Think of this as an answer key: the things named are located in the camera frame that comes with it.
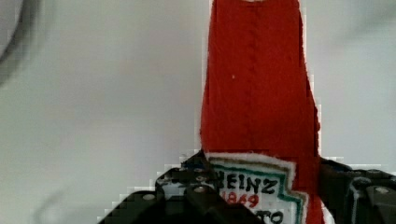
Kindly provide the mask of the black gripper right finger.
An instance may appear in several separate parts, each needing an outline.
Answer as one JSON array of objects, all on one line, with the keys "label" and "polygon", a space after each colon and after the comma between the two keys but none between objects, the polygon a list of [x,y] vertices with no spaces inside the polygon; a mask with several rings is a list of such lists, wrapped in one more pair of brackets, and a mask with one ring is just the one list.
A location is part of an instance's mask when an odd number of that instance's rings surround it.
[{"label": "black gripper right finger", "polygon": [[321,159],[318,195],[335,224],[396,224],[395,176]]}]

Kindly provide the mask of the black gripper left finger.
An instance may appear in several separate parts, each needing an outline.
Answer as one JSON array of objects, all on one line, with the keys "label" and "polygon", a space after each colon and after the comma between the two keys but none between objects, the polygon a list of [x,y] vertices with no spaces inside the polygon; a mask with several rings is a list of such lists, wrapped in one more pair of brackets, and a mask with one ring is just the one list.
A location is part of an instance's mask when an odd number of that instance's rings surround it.
[{"label": "black gripper left finger", "polygon": [[262,224],[241,203],[219,195],[219,179],[202,151],[158,177],[155,190],[127,196],[98,224]]}]

